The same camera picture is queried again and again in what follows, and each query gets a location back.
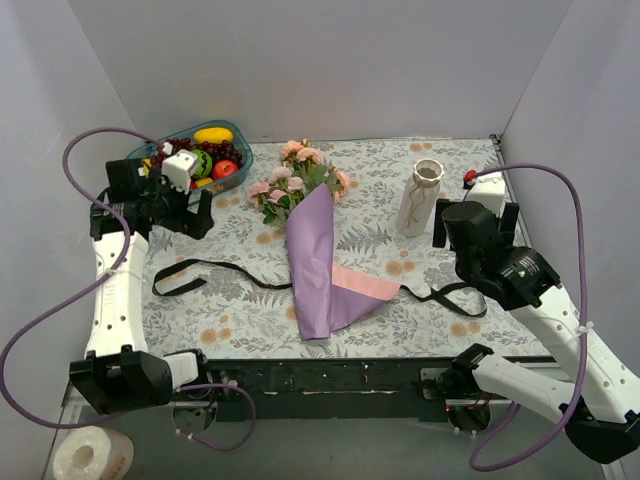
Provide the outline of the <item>pink flower bunch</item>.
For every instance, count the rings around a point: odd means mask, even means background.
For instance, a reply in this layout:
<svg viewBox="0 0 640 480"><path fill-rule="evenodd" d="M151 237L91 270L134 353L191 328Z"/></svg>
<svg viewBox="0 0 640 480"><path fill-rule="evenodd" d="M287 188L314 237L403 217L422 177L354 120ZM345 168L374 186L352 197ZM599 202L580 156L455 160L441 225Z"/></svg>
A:
<svg viewBox="0 0 640 480"><path fill-rule="evenodd" d="M307 139L289 140L280 151L280 165L266 180L248 188L248 200L263 215L263 223L284 225L293 210L317 187L326 186L337 203L351 181L347 174L324 159Z"/></svg>

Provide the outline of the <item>purple wrapping paper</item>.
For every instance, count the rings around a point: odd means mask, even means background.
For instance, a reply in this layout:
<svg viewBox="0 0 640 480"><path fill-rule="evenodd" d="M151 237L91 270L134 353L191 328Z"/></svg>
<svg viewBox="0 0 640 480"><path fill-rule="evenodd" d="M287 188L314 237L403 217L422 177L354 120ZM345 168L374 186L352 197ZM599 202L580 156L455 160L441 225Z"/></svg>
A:
<svg viewBox="0 0 640 480"><path fill-rule="evenodd" d="M396 282L334 262L334 205L315 188L286 221L286 246L300 338L323 340L392 300Z"/></svg>

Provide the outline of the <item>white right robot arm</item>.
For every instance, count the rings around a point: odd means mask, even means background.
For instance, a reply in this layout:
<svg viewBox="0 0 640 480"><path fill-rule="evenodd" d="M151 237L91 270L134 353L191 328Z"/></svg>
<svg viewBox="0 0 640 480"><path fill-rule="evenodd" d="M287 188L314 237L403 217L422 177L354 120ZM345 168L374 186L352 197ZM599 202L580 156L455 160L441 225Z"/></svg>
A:
<svg viewBox="0 0 640 480"><path fill-rule="evenodd" d="M552 380L475 344L453 361L453 387L469 398L483 390L498 394L552 422L567 412L578 389L563 430L581 453L610 464L639 447L639 378L591 325L580 323L577 307L544 257L514 245L518 212L509 203L497 217L476 201L440 199L433 245L449 245L456 274L533 333L570 380Z"/></svg>

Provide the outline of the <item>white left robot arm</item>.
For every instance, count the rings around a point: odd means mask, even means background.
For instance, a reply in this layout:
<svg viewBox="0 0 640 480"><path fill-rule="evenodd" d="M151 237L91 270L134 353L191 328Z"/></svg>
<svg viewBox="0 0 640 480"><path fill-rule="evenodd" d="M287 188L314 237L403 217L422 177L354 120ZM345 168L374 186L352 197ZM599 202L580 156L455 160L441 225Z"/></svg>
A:
<svg viewBox="0 0 640 480"><path fill-rule="evenodd" d="M90 236L97 275L94 320L85 357L69 367L71 384L101 415L167 404L180 388L193 400L213 386L201 350L164 357L148 351L143 327L142 284L149 234L159 226L199 240L213 226L212 195L189 209L191 176L199 157L185 150L158 171L140 159L110 161L109 185L99 195L105 209L90 209Z"/></svg>

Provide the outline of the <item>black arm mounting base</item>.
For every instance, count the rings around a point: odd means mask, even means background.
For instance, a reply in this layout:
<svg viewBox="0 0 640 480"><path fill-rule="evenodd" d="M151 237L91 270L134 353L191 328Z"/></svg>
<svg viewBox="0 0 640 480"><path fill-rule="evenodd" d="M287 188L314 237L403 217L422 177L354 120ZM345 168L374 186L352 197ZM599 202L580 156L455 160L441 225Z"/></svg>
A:
<svg viewBox="0 0 640 480"><path fill-rule="evenodd" d="M449 358L210 360L171 402L219 422L416 419L482 430L494 397L449 374Z"/></svg>

